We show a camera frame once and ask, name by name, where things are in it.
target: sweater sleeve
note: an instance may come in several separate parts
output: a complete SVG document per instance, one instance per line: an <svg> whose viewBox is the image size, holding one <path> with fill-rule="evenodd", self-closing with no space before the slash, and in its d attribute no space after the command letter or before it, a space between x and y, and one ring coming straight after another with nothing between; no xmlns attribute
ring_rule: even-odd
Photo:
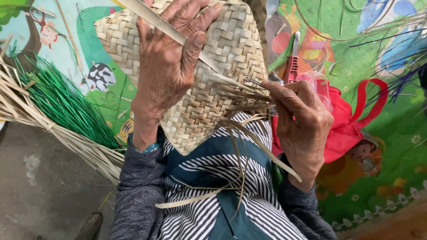
<svg viewBox="0 0 427 240"><path fill-rule="evenodd" d="M281 160L289 165L284 154ZM301 192L284 176L278 199L289 220L308 240L338 239L332 227L319 215L314 186L309 192Z"/></svg>
<svg viewBox="0 0 427 240"><path fill-rule="evenodd" d="M157 238L164 211L154 204L165 202L165 163L161 157L161 148L143 153L132 146L129 137L110 240Z"/></svg>

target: green plastic strands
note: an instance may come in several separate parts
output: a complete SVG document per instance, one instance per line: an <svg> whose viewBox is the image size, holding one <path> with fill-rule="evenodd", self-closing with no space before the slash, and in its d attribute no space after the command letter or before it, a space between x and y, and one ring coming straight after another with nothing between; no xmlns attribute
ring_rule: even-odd
<svg viewBox="0 0 427 240"><path fill-rule="evenodd" d="M20 79L24 84L36 82L28 89L33 103L56 124L110 149L121 149L102 115L85 99L74 83L54 64L38 56L36 58L37 63L30 60L35 71L20 71ZM14 60L22 69L18 59L15 57Z"/></svg>

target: cartoon flower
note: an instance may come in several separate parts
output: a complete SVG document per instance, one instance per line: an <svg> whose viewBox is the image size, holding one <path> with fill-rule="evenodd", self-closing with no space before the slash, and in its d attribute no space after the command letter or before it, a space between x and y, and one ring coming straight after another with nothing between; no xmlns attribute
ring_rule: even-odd
<svg viewBox="0 0 427 240"><path fill-rule="evenodd" d="M412 138L412 143L417 144L417 143L420 141L420 139L421 139L420 135L415 135L415 136Z"/></svg>
<svg viewBox="0 0 427 240"><path fill-rule="evenodd" d="M357 201L357 200L359 200L359 195L358 195L358 194L353 195L353 196L351 197L351 200L352 200L352 201Z"/></svg>

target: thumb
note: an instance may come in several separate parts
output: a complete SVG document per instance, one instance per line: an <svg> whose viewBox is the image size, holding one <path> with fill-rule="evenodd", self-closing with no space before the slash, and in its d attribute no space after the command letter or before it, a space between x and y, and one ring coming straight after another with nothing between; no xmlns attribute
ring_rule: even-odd
<svg viewBox="0 0 427 240"><path fill-rule="evenodd" d="M206 34L202 31L195 32L187 42L185 42L181 64L181 74L183 76L188 76L189 74L193 75L196 62L199 59L200 51L205 42Z"/></svg>

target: hand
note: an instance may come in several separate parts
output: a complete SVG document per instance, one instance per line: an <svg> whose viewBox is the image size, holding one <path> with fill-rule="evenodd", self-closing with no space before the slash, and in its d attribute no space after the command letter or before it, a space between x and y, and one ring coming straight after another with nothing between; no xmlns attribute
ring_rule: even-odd
<svg viewBox="0 0 427 240"><path fill-rule="evenodd" d="M152 0L144 3L151 7ZM193 86L194 67L206 42L204 31L222 9L217 3L194 19L208 3L210 0L175 0L162 12L161 17L188 38L185 46L158 29L153 34L148 22L138 17L140 69L131 108L135 115L133 144L139 150L156 142L160 118Z"/></svg>
<svg viewBox="0 0 427 240"><path fill-rule="evenodd" d="M292 168L302 179L299 183L289 175L289 181L307 192L313 187L314 179L325 161L323 151L333 117L307 81L284 86L263 81L263 85L276 104L280 145Z"/></svg>

